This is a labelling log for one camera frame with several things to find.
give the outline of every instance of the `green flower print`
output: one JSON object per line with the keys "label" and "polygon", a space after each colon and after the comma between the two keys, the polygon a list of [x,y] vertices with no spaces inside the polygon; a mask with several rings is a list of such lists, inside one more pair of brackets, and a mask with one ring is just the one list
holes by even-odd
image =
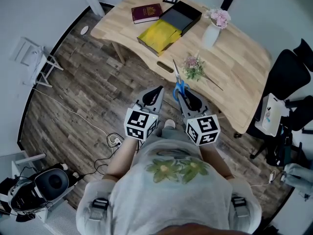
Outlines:
{"label": "green flower print", "polygon": [[158,160],[153,159],[153,164],[146,167],[146,171],[154,172],[153,181],[155,183],[161,182],[167,178],[170,181],[178,182],[177,174],[181,170],[181,165],[178,165],[174,159],[172,160]]}
{"label": "green flower print", "polygon": [[190,160],[180,160],[180,162],[184,165],[183,169],[180,170],[180,174],[183,174],[183,177],[182,177],[183,184],[187,184],[198,173],[200,173],[201,175],[208,174],[206,170],[206,167],[208,165],[200,160],[191,158]]}

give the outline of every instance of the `wooden table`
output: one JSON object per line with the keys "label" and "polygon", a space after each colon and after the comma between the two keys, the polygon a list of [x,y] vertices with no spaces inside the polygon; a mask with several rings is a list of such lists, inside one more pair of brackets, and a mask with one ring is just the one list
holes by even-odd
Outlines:
{"label": "wooden table", "polygon": [[[206,10],[190,0],[181,1],[201,12]],[[151,70],[172,82],[176,82],[175,73],[161,68],[157,62],[172,68],[172,60],[175,59],[182,79],[191,89],[211,100],[224,113],[231,126],[237,132],[244,133],[265,87],[270,70],[269,53],[232,24],[221,31],[213,48],[203,49],[201,38],[210,21],[202,17],[183,37],[157,57],[137,40],[137,36],[154,22],[134,24],[131,14],[131,8],[152,3],[160,3],[163,11],[172,6],[162,0],[123,0],[95,26],[91,35],[128,47]],[[188,53],[195,55],[197,51],[205,61],[205,74],[220,88],[206,78],[198,82],[186,79],[182,69],[183,61]]]}

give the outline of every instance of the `shirt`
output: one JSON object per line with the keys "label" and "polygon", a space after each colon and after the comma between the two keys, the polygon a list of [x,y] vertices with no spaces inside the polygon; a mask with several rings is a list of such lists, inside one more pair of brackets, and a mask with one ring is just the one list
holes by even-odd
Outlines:
{"label": "shirt", "polygon": [[[234,195],[245,198],[247,218],[237,217],[231,202]],[[89,219],[96,198],[109,200],[108,210],[97,222]],[[88,183],[76,222],[83,235],[149,235],[187,223],[253,233],[261,213],[247,182],[223,178],[201,159],[195,145],[163,139],[141,149],[117,183]]]}

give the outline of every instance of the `white vase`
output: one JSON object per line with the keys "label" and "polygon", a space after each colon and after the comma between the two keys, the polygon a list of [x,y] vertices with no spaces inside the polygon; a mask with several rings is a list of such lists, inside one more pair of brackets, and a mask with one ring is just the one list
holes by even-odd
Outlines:
{"label": "white vase", "polygon": [[202,46],[206,49],[212,48],[219,36],[221,28],[211,23],[202,36]]}

